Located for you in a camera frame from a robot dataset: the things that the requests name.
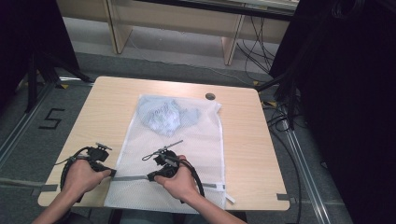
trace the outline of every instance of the hand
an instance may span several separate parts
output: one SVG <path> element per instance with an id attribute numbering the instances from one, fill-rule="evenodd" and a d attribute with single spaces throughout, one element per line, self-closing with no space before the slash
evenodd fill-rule
<path id="1" fill-rule="evenodd" d="M 180 160 L 186 160 L 185 156 L 178 156 Z M 161 184 L 172 197 L 185 201 L 192 196 L 199 194 L 196 188 L 191 171 L 182 163 L 179 164 L 176 175 L 172 178 L 166 178 L 161 175 L 154 176 L 157 183 Z"/>
<path id="2" fill-rule="evenodd" d="M 63 190 L 73 190 L 81 195 L 94 189 L 111 171 L 95 172 L 85 160 L 76 160 L 67 173 Z"/>

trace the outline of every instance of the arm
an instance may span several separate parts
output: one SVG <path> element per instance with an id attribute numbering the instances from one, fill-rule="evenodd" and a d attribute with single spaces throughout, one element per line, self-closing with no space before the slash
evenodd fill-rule
<path id="1" fill-rule="evenodd" d="M 95 172 L 85 160 L 75 161 L 67 174 L 63 190 L 33 223 L 56 222 L 85 192 L 94 189 L 110 173 L 109 170 Z"/>
<path id="2" fill-rule="evenodd" d="M 180 156 L 179 158 L 182 160 L 186 159 L 184 156 Z M 156 175 L 154 178 L 155 181 L 161 184 L 174 198 L 180 199 L 191 206 L 209 223 L 245 223 L 201 196 L 197 191 L 190 170 L 183 164 L 180 164 L 177 174 L 172 178 L 166 178 L 160 175 Z"/>

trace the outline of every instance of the white mesh laundry bag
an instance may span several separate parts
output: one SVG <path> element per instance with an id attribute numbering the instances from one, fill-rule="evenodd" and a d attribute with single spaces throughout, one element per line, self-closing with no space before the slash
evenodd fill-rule
<path id="1" fill-rule="evenodd" d="M 220 107 L 216 101 L 141 95 L 117 161 L 117 173 L 110 184 L 105 206 L 196 213 L 185 203 L 174 199 L 161 185 L 138 178 L 162 168 L 154 160 L 142 161 L 142 158 L 183 140 L 169 149 L 187 157 L 200 176 L 206 198 L 224 208 Z"/>

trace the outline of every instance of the person's left hand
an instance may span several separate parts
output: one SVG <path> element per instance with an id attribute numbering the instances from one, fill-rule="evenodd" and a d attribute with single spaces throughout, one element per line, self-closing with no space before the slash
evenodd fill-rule
<path id="1" fill-rule="evenodd" d="M 82 195 L 85 192 L 94 189 L 110 174 L 110 170 L 95 172 L 87 161 L 76 160 L 67 173 L 63 190 L 80 192 Z"/>

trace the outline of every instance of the wooden table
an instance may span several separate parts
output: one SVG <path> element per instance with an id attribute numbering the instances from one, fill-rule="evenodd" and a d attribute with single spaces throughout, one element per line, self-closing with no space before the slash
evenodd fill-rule
<path id="1" fill-rule="evenodd" d="M 227 210 L 287 210 L 289 201 L 262 112 L 258 93 L 253 89 L 166 82 L 120 77 L 99 77 L 81 109 L 78 119 L 58 158 L 63 161 L 78 149 L 101 142 L 113 150 L 104 165 L 115 167 L 140 94 L 205 99 L 213 93 L 222 104 Z M 54 166 L 47 185 L 59 184 L 63 166 Z M 102 207 L 111 178 L 86 193 L 76 206 Z M 48 206 L 57 191 L 41 192 L 38 203 Z"/>

